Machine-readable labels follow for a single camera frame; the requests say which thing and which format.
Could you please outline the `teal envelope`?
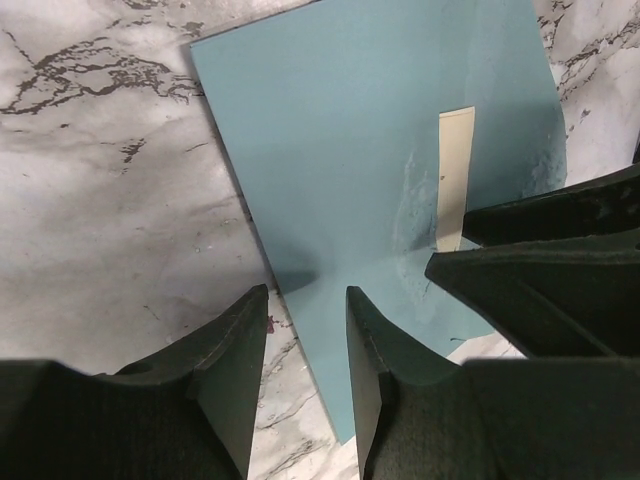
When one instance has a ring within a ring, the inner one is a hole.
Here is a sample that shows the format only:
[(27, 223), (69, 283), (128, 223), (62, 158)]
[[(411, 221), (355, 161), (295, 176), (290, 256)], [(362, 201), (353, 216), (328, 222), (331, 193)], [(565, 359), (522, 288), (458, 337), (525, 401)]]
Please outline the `teal envelope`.
[(475, 108), (466, 209), (566, 178), (529, 1), (317, 1), (195, 42), (224, 147), (340, 441), (354, 433), (346, 290), (441, 355), (490, 326), (424, 274), (439, 115)]

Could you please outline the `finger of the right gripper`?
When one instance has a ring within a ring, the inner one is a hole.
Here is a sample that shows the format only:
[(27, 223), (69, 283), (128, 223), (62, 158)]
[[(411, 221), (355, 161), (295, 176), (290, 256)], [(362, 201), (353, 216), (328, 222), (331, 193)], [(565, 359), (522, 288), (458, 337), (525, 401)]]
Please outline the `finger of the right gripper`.
[(609, 235), (639, 227), (639, 166), (465, 214), (463, 236), (481, 246)]
[(436, 253), (426, 277), (528, 357), (639, 354), (639, 237)]

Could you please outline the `cream letter paper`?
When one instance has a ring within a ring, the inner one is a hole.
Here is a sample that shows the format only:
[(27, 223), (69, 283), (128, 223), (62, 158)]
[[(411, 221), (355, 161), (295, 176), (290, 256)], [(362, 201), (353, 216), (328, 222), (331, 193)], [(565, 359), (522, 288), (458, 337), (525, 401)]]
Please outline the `cream letter paper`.
[(475, 108), (439, 115), (439, 184), (436, 247), (452, 252), (460, 247), (466, 211)]

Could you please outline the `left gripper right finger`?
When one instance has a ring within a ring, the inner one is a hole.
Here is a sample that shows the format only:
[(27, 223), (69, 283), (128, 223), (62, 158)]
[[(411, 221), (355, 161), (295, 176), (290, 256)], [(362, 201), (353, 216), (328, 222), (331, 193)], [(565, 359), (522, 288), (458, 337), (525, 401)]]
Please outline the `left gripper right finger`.
[(635, 479), (639, 363), (456, 364), (389, 321), (358, 287), (346, 333), (364, 479)]

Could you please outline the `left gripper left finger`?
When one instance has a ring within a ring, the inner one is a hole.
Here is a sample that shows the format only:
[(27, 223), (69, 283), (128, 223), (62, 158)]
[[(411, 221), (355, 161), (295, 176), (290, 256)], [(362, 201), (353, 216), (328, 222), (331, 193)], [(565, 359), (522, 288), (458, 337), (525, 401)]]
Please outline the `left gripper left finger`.
[(1, 364), (5, 479), (243, 479), (268, 319), (268, 290), (107, 375), (53, 360)]

